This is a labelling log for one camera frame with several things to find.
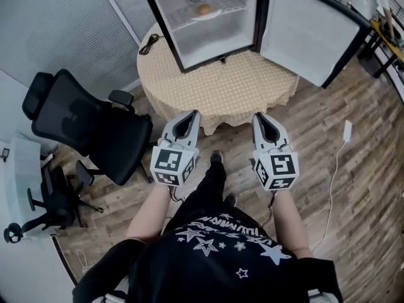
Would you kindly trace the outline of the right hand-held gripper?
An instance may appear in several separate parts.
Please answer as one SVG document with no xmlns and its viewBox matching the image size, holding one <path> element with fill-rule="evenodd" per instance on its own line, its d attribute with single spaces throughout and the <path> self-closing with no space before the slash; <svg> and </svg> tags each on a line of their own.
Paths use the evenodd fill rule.
<svg viewBox="0 0 404 303">
<path fill-rule="evenodd" d="M 273 117 L 257 112 L 252 119 L 252 169 L 265 191 L 290 189 L 299 177 L 297 152 L 286 129 Z"/>
</svg>

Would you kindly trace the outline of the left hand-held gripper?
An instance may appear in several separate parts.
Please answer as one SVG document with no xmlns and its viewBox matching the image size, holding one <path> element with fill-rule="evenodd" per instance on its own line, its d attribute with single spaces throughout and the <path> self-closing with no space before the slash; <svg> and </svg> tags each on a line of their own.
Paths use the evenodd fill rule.
<svg viewBox="0 0 404 303">
<path fill-rule="evenodd" d="M 197 110 L 181 113 L 165 125 L 160 143 L 153 147 L 151 155 L 150 172 L 155 182 L 174 187 L 185 184 L 196 168 L 199 127 Z M 182 145 L 173 143 L 177 140 Z"/>
</svg>

